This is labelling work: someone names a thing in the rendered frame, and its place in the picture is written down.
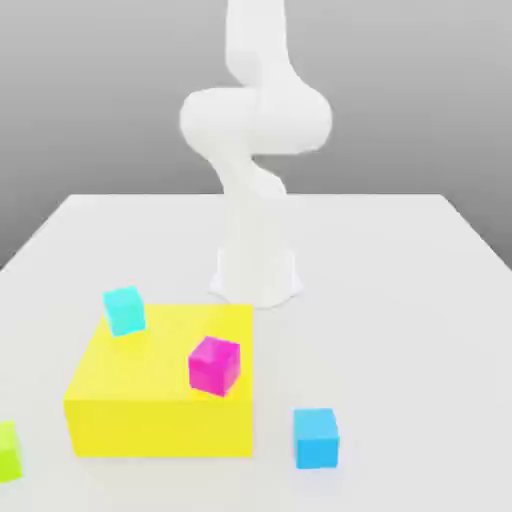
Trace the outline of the small blue cube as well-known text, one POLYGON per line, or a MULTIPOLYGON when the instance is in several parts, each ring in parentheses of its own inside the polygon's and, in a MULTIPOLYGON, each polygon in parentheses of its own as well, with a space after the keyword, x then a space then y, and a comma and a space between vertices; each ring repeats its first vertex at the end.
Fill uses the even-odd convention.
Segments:
POLYGON ((331 408, 297 408, 293 411, 293 442, 298 469, 336 468, 340 433, 331 408))

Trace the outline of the small lime green cube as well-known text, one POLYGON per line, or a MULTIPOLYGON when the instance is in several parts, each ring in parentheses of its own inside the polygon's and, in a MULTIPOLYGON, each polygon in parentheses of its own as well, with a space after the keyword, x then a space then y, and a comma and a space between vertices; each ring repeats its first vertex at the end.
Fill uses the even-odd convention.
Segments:
POLYGON ((19 437, 12 420, 0 422, 0 483, 22 476, 19 437))

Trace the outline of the large yellow box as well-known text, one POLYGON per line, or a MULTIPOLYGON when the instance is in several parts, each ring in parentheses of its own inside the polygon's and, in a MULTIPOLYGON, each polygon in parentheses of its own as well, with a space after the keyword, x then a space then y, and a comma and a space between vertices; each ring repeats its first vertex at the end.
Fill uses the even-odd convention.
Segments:
POLYGON ((152 304, 147 327, 115 337, 100 318, 63 398, 78 457, 244 458, 253 452, 253 308, 152 304), (189 384, 207 336, 240 346, 223 397, 189 384))

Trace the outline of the small cyan cube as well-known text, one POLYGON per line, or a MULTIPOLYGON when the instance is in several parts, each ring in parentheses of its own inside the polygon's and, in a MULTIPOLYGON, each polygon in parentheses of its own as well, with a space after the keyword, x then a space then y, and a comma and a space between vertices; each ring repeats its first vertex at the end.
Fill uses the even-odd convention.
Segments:
POLYGON ((104 292, 103 304, 107 323, 114 337, 146 329, 144 302, 135 286, 104 292))

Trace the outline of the small magenta cube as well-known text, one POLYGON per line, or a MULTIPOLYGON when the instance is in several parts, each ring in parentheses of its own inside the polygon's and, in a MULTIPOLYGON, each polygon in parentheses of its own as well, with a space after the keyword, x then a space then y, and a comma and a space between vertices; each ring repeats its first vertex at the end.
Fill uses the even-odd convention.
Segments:
POLYGON ((205 337, 188 356, 190 387, 224 397, 240 375, 240 361, 238 343, 205 337))

